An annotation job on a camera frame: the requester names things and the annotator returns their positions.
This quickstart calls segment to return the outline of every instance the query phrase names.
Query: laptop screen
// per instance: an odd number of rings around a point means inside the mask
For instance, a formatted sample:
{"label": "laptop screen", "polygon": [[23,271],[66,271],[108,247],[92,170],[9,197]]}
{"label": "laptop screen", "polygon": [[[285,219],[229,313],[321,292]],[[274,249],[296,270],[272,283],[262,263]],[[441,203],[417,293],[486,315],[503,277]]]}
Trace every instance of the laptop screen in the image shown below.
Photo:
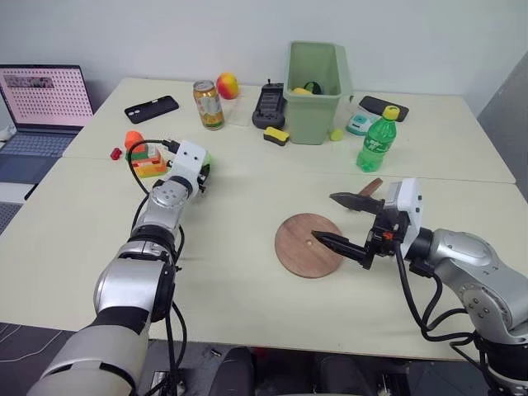
{"label": "laptop screen", "polygon": [[0,65],[0,91],[18,128],[80,130],[93,116],[78,66]]}

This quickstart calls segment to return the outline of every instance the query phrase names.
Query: green soda bottle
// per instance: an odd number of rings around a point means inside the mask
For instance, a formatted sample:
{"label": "green soda bottle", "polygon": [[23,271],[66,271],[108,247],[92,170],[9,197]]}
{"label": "green soda bottle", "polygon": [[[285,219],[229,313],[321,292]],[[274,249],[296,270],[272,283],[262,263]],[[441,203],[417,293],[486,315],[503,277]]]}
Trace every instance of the green soda bottle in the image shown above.
{"label": "green soda bottle", "polygon": [[385,153],[396,138],[394,120],[399,116],[399,108],[387,106],[383,115],[369,128],[363,142],[363,149],[357,156],[356,164],[363,172],[374,172],[380,169]]}

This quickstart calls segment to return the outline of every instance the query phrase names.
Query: black cable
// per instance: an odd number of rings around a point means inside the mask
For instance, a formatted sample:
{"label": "black cable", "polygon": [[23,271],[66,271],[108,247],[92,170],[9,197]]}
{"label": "black cable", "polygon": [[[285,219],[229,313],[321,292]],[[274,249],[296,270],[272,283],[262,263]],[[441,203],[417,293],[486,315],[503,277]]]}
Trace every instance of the black cable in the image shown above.
{"label": "black cable", "polygon": [[172,325],[171,325],[171,310],[167,311],[165,317],[165,328],[167,329],[167,345],[168,345],[168,363],[169,372],[168,378],[168,390],[172,395],[176,395],[176,361],[174,360],[174,339],[172,338]]}
{"label": "black cable", "polygon": [[431,324],[427,325],[427,329],[429,331],[434,330],[440,323],[442,323],[444,320],[449,318],[450,316],[453,316],[455,314],[466,314],[468,311],[466,311],[464,308],[455,308],[450,309],[449,311],[445,311],[444,313],[438,315],[438,318],[433,320]]}
{"label": "black cable", "polygon": [[[426,340],[431,341],[431,342],[442,342],[442,341],[453,340],[456,338],[472,337],[473,333],[471,332],[454,332],[451,334],[445,334],[441,336],[430,336],[429,334],[427,334],[429,330],[427,328],[427,325],[422,321],[422,318],[420,318],[420,314],[418,313],[418,309],[416,307],[416,304],[414,303],[413,294],[411,293],[411,288],[409,286],[409,282],[407,278],[407,272],[405,271],[405,263],[403,262],[402,249],[400,248],[400,242],[394,242],[394,253],[396,255],[396,262],[398,263],[398,271],[399,271],[400,281],[402,283],[403,295],[405,296],[407,305],[411,311],[412,318],[414,319],[414,321],[416,322],[416,324],[422,331],[423,337]],[[431,303],[429,303],[428,308],[429,306],[432,306],[432,308],[434,308],[434,305],[436,305],[436,303],[434,304],[431,304]]]}
{"label": "black cable", "polygon": [[[173,371],[176,374],[178,368],[180,367],[180,364],[182,363],[183,356],[185,355],[185,350],[187,347],[187,326],[185,324],[185,319],[183,318],[182,312],[177,307],[176,303],[174,303],[174,301],[172,301],[172,309],[176,313],[176,316],[178,317],[178,320],[180,321],[180,325],[181,325],[181,348],[180,348],[180,353],[178,354],[178,358],[176,360],[175,368]],[[168,334],[167,334],[167,341],[168,341],[169,348],[171,345],[172,347],[174,347],[174,344],[171,341],[169,341]],[[169,375],[166,376],[164,379],[162,379],[160,382],[158,382],[158,384],[154,386],[153,388],[151,388],[144,396],[152,396],[153,394],[158,392],[169,381]]]}
{"label": "black cable", "polygon": [[417,325],[420,327],[420,330],[422,331],[423,337],[428,341],[433,342],[440,342],[440,341],[448,341],[456,338],[462,338],[459,341],[451,341],[449,343],[450,347],[459,355],[464,357],[470,363],[473,367],[475,367],[478,371],[481,372],[483,375],[486,384],[488,384],[489,388],[491,390],[497,391],[497,385],[494,383],[491,374],[488,370],[488,365],[486,363],[486,354],[483,351],[479,351],[480,354],[480,363],[473,360],[471,357],[469,357],[464,351],[459,349],[459,347],[462,347],[464,345],[468,345],[471,342],[474,341],[474,339],[477,337],[476,332],[454,332],[451,334],[446,334],[443,336],[430,336],[427,334],[427,332],[430,332],[436,326],[438,326],[442,321],[446,320],[452,315],[455,314],[466,314],[465,309],[450,309],[449,311],[446,311],[438,316],[435,320],[432,321],[430,325],[427,325],[427,321],[429,320],[429,317],[431,316],[432,310],[436,307],[436,304],[438,303],[438,300],[441,297],[442,292],[442,283],[439,276],[436,274],[433,274],[433,278],[436,282],[436,292],[433,295],[431,301],[426,307],[426,310],[424,311],[423,316],[420,318],[420,315],[418,313],[417,307],[414,304],[413,295],[411,293],[411,288],[408,283],[407,278],[407,272],[405,271],[405,263],[403,262],[403,256],[402,256],[402,250],[400,248],[399,242],[394,242],[394,253],[396,255],[396,261],[398,263],[398,271],[400,275],[400,280],[403,287],[403,294],[405,295],[405,299],[407,300],[407,305],[409,309],[411,310],[412,317],[414,318],[414,321],[417,323]]}
{"label": "black cable", "polygon": [[182,312],[180,312],[180,309],[177,307],[174,301],[172,301],[172,309],[174,309],[174,312],[176,313],[176,316],[178,317],[178,320],[180,321],[181,325],[181,348],[178,358],[176,360],[177,370],[180,367],[180,364],[182,363],[183,356],[185,355],[185,350],[187,348],[187,326],[185,324],[185,319],[183,318]]}
{"label": "black cable", "polygon": [[134,144],[132,144],[130,146],[130,150],[128,151],[128,153],[126,154],[126,162],[129,164],[129,169],[130,171],[132,172],[132,176],[134,176],[134,179],[137,181],[137,183],[139,184],[139,187],[141,187],[141,190],[143,190],[143,192],[145,194],[149,194],[149,190],[147,190],[147,188],[143,185],[143,183],[140,181],[138,175],[135,173],[135,170],[134,170],[134,167],[132,166],[132,153],[134,152],[134,149],[136,147],[138,147],[139,145],[141,144],[147,144],[147,143],[156,143],[156,144],[163,144],[163,140],[159,140],[159,139],[146,139],[146,140],[140,140],[139,142],[135,142]]}
{"label": "black cable", "polygon": [[145,205],[145,202],[149,199],[149,195],[146,195],[141,202],[139,202],[138,209],[135,211],[134,219],[132,220],[132,229],[134,229],[135,224],[138,222],[139,213],[141,213],[141,209]]}
{"label": "black cable", "polygon": [[432,274],[432,278],[436,282],[436,292],[433,295],[431,301],[427,305],[426,310],[423,312],[423,315],[422,315],[422,322],[426,325],[426,328],[427,328],[428,332],[431,332],[440,323],[442,323],[444,320],[446,320],[447,318],[449,318],[449,317],[451,317],[451,316],[453,316],[455,314],[466,314],[466,313],[468,313],[463,308],[450,309],[449,311],[446,311],[446,312],[440,314],[438,316],[438,318],[436,318],[435,320],[433,320],[431,322],[431,324],[429,324],[428,323],[429,322],[429,318],[431,317],[432,311],[436,307],[436,304],[438,304],[438,301],[440,300],[440,297],[442,296],[442,291],[443,291],[443,284],[442,284],[442,281],[441,281],[440,277],[437,274]]}
{"label": "black cable", "polygon": [[177,261],[180,258],[180,255],[182,254],[183,244],[185,243],[185,233],[183,232],[183,227],[179,224],[178,230],[180,231],[180,245],[178,246],[178,250],[176,251],[176,255],[174,257],[174,265],[176,265]]}

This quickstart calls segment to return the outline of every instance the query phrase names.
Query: yellow bottle cap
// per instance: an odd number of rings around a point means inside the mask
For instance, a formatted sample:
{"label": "yellow bottle cap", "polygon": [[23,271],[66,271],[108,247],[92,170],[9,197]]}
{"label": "yellow bottle cap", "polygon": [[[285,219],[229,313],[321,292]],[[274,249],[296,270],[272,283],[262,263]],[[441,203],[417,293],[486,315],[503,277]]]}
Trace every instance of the yellow bottle cap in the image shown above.
{"label": "yellow bottle cap", "polygon": [[399,107],[396,106],[387,106],[385,107],[385,110],[383,110],[383,118],[386,120],[396,120],[399,116]]}

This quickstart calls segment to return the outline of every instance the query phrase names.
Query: round wooden board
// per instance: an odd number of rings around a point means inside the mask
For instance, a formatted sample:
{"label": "round wooden board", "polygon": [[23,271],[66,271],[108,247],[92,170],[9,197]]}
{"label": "round wooden board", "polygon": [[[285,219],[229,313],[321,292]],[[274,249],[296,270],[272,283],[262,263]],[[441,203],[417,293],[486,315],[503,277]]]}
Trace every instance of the round wooden board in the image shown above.
{"label": "round wooden board", "polygon": [[280,263],[303,278],[320,278],[334,272],[342,257],[320,243],[312,230],[341,235],[339,228],[318,214],[296,214],[285,220],[275,234],[275,252]]}

